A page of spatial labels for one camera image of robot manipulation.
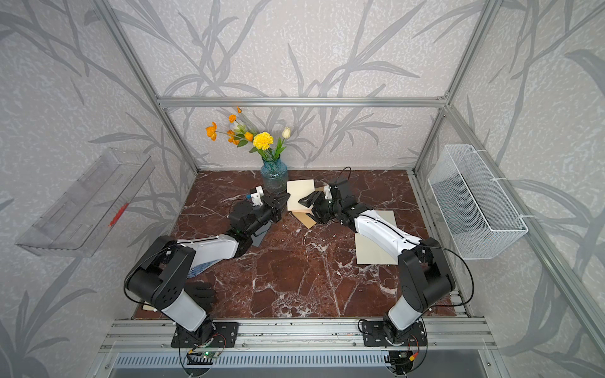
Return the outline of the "brown kraft envelope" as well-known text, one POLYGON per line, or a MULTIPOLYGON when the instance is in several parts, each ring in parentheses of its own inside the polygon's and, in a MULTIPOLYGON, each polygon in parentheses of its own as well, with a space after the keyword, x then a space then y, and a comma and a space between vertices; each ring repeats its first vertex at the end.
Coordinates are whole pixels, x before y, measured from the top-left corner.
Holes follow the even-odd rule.
MULTIPOLYGON (((318 187, 318 188, 315 188, 315 191, 320 191, 320 192, 323 192, 323 187, 318 187)), ((302 224, 303 224, 303 225, 304 225, 306 228, 311 228, 311 227, 313 227, 314 225, 316 225, 316 222, 315 222, 315 221, 314 221, 314 220, 313 220, 311 217, 309 217, 309 214, 310 214, 311 212, 310 212, 310 213, 295 213, 295 212, 291 212, 291 213, 292 213, 292 214, 295 216, 295 218, 296 218, 298 221, 300 221, 300 222, 301 222, 301 223, 302 223, 302 224)))

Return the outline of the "cream letter paper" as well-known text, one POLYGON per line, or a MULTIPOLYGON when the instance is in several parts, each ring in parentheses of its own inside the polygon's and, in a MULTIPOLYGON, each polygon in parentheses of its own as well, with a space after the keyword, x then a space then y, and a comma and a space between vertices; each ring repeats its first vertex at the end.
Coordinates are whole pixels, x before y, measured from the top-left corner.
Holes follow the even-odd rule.
POLYGON ((301 205, 299 200, 312 194, 315 190, 313 180, 291 180, 287 182, 288 211, 295 213, 310 213, 308 206, 301 205))

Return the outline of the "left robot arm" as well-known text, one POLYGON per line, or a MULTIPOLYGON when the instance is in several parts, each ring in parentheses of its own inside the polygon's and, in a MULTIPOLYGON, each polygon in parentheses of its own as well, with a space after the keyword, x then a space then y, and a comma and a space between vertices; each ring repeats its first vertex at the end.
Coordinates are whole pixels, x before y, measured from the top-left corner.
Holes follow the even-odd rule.
POLYGON ((239 201, 228 216, 230 228, 202 239, 177 240, 159 236, 124 279, 126 294, 140 298, 191 333, 208 333, 214 290, 207 283, 187 280, 205 269, 243 256, 260 231, 279 222, 290 195, 265 194, 256 204, 239 201))

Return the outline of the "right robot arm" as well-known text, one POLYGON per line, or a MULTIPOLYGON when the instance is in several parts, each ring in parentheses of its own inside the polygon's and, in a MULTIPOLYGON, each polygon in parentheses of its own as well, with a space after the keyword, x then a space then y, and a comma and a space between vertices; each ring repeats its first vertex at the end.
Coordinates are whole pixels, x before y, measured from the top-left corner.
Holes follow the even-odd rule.
POLYGON ((357 200, 346 180, 314 191, 298 203, 311 209, 310 217, 316 222, 338 221, 397 260, 401 297, 384 316, 384 331, 393 339, 454 290, 455 281, 440 243, 412 236, 386 221, 357 200))

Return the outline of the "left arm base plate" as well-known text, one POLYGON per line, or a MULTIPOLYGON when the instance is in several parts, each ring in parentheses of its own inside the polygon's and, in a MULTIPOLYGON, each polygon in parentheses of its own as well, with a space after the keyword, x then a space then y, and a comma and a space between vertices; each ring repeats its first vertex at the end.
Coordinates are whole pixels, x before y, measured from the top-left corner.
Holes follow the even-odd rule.
POLYGON ((239 323, 230 321, 205 321, 195 332, 177 324, 170 346, 181 349, 192 349, 195 346, 233 348, 238 329, 239 323))

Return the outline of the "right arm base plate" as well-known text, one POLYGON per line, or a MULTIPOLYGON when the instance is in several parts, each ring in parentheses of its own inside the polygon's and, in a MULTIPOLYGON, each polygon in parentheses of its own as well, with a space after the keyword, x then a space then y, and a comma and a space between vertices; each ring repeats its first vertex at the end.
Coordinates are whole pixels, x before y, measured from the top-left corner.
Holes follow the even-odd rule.
POLYGON ((390 322, 361 319, 357 327, 365 347, 426 347, 428 344, 425 326, 420 321, 414 322, 405 330, 399 330, 390 322))

